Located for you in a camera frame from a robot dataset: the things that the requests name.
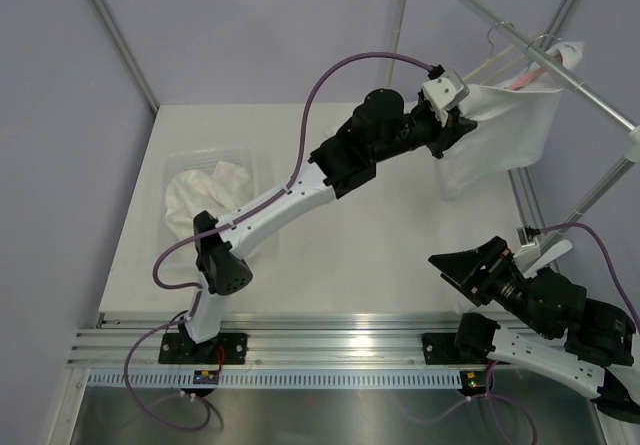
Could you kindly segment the cream plastic hanger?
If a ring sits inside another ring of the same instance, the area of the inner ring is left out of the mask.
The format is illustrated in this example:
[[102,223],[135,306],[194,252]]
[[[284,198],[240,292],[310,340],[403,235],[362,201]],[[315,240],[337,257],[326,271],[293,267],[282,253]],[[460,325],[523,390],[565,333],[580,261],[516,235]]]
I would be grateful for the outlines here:
[[509,45],[490,56],[463,77],[467,84],[496,85],[529,67],[530,60],[514,45]]

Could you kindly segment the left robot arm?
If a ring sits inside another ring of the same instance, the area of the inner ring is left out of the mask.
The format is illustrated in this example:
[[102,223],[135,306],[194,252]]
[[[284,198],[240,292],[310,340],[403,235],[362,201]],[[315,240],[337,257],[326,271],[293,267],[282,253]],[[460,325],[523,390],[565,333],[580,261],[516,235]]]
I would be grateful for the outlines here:
[[180,354],[203,363],[217,351],[226,300],[246,287],[253,273],[246,258],[264,240],[301,215],[338,200],[376,176],[378,163],[420,147],[443,157],[475,121],[458,105],[470,93],[441,80],[423,84],[419,100],[405,111],[402,96],[391,89],[370,92],[351,117],[317,149],[304,156],[292,177],[249,203],[246,211],[215,218],[203,211],[193,220],[195,265],[201,289],[185,323],[179,325]]

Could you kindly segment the cream white skirt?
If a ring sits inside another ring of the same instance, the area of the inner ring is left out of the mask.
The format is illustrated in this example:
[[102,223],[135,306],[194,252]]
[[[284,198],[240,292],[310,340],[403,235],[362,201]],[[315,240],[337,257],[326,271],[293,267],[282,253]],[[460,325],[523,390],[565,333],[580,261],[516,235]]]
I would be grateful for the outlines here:
[[183,240],[193,234],[196,215],[224,215],[249,202],[253,193],[252,175],[240,165],[218,161],[211,172],[188,169],[167,185],[164,222],[177,240]]

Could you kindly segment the white skirt pink hanger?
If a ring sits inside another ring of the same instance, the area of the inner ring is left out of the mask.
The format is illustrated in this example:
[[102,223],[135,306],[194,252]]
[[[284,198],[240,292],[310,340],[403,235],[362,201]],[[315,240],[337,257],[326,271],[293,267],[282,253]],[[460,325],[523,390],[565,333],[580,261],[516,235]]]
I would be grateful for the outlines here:
[[507,86],[529,70],[495,86],[471,84],[459,104],[462,114],[478,122],[436,162],[441,197],[456,199],[476,182],[501,172],[528,167],[543,155],[563,87],[549,72],[516,91]]

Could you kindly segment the pink plastic hanger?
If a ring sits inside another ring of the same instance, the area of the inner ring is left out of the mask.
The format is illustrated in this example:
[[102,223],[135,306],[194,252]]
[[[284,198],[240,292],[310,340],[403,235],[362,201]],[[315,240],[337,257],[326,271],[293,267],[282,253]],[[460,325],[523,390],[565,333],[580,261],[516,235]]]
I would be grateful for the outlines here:
[[519,78],[517,78],[514,82],[510,83],[507,86],[507,89],[508,90],[512,90],[512,91],[520,90],[520,89],[524,88],[525,86],[527,86],[528,84],[536,81],[544,73],[545,73],[545,70],[543,68],[537,68],[535,70],[529,70],[526,73],[524,73],[523,75],[521,75]]

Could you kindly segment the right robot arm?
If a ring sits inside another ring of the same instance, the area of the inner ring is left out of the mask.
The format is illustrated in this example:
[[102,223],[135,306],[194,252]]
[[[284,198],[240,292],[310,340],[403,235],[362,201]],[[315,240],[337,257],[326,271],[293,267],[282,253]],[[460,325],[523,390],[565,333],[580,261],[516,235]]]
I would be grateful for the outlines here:
[[588,298],[585,287],[548,267],[525,276],[498,236],[428,261],[474,305],[495,302],[543,339],[466,312],[453,336],[460,358],[521,366],[571,388],[606,416],[638,423],[639,331],[623,309]]

